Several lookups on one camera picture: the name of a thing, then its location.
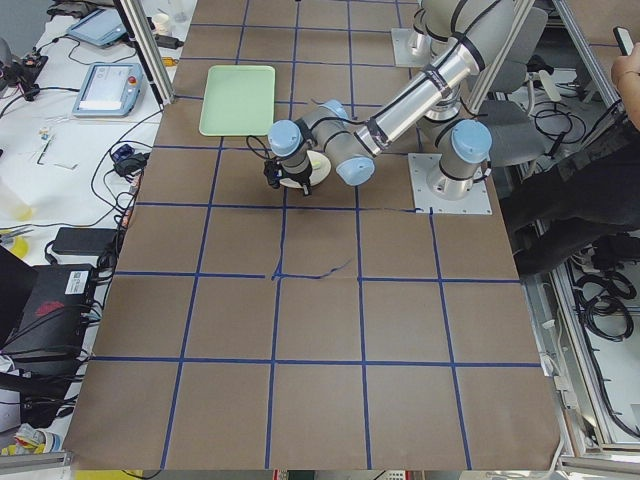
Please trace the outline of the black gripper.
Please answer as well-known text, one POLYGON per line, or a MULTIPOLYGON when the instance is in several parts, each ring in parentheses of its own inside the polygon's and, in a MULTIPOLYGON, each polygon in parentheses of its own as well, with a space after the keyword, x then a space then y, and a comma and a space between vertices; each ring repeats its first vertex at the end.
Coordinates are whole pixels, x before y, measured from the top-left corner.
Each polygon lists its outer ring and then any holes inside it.
POLYGON ((311 174, 313 172, 310 160, 306 154, 296 154, 278 160, 280 173, 278 185, 285 179, 290 179, 302 188, 304 196, 311 195, 311 174))

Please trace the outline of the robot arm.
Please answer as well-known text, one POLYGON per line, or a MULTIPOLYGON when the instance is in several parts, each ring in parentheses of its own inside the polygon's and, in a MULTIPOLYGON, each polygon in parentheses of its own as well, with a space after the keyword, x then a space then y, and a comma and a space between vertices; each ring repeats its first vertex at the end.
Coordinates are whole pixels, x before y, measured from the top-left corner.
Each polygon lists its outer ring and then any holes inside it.
POLYGON ((378 112, 356 123, 354 131, 348 129, 353 122, 337 100, 295 121, 275 122, 267 135, 272 154, 263 170, 268 184, 277 189, 282 180, 290 179, 310 195, 308 152, 313 148, 324 153, 345 184, 367 182, 377 155, 497 57, 514 18, 511 1, 420 2, 414 28, 440 46, 440 52, 378 112))

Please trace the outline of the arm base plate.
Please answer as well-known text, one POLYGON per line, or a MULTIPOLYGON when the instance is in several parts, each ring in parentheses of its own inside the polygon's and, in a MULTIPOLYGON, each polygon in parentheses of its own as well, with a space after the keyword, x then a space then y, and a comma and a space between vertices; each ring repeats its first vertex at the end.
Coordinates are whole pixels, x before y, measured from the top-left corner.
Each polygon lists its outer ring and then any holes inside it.
POLYGON ((396 67, 423 67, 429 63, 431 39, 428 35, 404 28, 392 28, 390 33, 396 67))
POLYGON ((440 154, 410 153, 409 173, 414 209, 424 214, 491 215, 486 181, 480 174, 453 180, 440 169, 440 154))

